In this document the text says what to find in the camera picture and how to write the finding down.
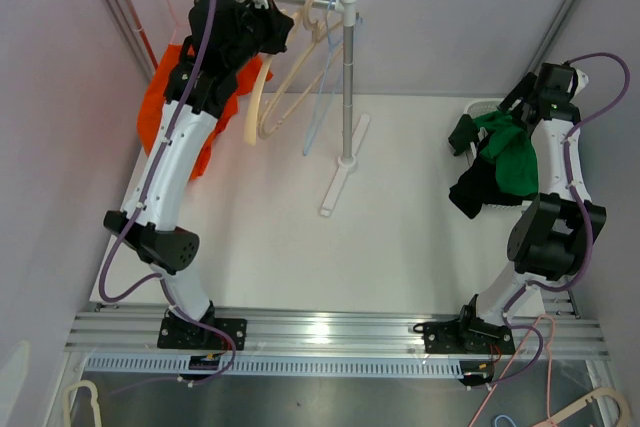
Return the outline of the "bright green t shirt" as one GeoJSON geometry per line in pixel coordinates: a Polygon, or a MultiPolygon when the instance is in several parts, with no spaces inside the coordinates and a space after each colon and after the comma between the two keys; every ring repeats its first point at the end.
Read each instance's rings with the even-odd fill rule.
{"type": "Polygon", "coordinates": [[[487,143],[479,148],[479,155],[495,167],[499,189],[519,197],[536,194],[537,157],[527,131],[499,110],[475,117],[473,122],[479,130],[486,131],[487,143]]]}

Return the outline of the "green and white t shirt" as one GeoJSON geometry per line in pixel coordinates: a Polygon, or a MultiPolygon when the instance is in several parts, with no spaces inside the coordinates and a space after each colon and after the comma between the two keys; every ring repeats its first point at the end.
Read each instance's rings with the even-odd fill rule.
{"type": "Polygon", "coordinates": [[[490,139],[492,133],[484,116],[471,117],[463,114],[447,139],[451,153],[455,157],[471,153],[478,157],[490,139]]]}

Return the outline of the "light blue wire hanger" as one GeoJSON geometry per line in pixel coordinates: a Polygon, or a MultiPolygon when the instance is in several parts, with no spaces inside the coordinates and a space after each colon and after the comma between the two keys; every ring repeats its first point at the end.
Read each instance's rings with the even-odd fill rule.
{"type": "Polygon", "coordinates": [[[327,81],[333,62],[337,59],[338,53],[344,47],[344,37],[334,38],[331,33],[327,34],[327,59],[324,70],[321,73],[320,86],[316,95],[314,109],[310,124],[306,131],[302,154],[308,156],[312,150],[315,139],[320,132],[327,113],[331,107],[333,96],[337,88],[342,84],[343,74],[340,73],[329,91],[326,90],[327,81]]]}

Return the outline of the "black t shirt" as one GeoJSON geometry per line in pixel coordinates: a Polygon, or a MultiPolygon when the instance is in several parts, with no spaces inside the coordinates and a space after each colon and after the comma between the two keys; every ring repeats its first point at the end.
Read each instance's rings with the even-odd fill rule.
{"type": "Polygon", "coordinates": [[[518,206],[523,198],[500,190],[496,166],[477,157],[457,183],[449,190],[449,200],[469,219],[474,219],[484,205],[518,206]]]}

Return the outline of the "orange tank top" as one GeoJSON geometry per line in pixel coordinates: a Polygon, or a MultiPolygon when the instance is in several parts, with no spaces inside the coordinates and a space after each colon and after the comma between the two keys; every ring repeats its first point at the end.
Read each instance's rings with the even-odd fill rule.
{"type": "MultiPolygon", "coordinates": [[[[160,127],[163,105],[165,103],[164,90],[168,85],[171,70],[178,64],[180,52],[180,45],[168,45],[158,64],[156,73],[147,88],[138,113],[137,132],[146,155],[150,153],[160,127]]],[[[205,173],[211,158],[216,136],[226,129],[229,121],[238,113],[238,99],[252,92],[262,67],[263,59],[260,55],[257,55],[237,74],[238,87],[227,101],[214,131],[203,144],[197,160],[194,163],[190,181],[196,180],[205,173]]]]}

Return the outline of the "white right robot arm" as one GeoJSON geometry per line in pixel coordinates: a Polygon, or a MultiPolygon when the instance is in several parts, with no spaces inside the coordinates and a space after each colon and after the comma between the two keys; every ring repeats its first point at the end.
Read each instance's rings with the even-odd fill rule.
{"type": "Polygon", "coordinates": [[[584,275],[606,222],[591,201],[578,152],[585,124],[573,105],[588,77],[572,62],[545,63],[529,72],[492,111],[465,114],[449,143],[455,154],[473,151],[470,168],[449,198],[468,218],[482,206],[522,208],[507,243],[508,262],[492,284],[472,297],[444,332],[427,327],[429,352],[442,342],[448,353],[513,349],[516,311],[536,292],[562,292],[584,275]]]}

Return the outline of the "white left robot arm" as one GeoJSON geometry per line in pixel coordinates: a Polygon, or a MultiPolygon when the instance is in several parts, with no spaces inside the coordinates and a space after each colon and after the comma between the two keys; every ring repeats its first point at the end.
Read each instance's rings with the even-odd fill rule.
{"type": "Polygon", "coordinates": [[[179,227],[182,199],[198,157],[238,89],[240,72],[261,54],[279,54],[294,21],[274,0],[194,0],[191,33],[177,50],[162,94],[153,145],[133,196],[105,214],[115,248],[127,245],[150,266],[169,302],[161,348],[233,344],[215,325],[215,307],[192,263],[197,234],[179,227]]]}

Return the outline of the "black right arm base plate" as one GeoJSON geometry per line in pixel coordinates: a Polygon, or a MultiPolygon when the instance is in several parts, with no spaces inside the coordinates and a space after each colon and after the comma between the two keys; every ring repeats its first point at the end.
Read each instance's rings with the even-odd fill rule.
{"type": "Polygon", "coordinates": [[[420,334],[425,351],[430,354],[486,354],[515,352],[513,335],[506,326],[483,320],[417,323],[413,332],[420,334]]]}

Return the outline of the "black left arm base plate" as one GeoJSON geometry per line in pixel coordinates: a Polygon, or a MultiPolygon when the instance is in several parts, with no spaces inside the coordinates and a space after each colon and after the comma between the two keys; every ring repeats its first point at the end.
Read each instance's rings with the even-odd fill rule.
{"type": "MultiPolygon", "coordinates": [[[[217,318],[213,326],[225,333],[242,351],[246,340],[248,322],[241,318],[217,318]]],[[[157,347],[165,350],[230,350],[231,345],[220,334],[203,329],[175,316],[167,316],[161,322],[157,347]]]]}

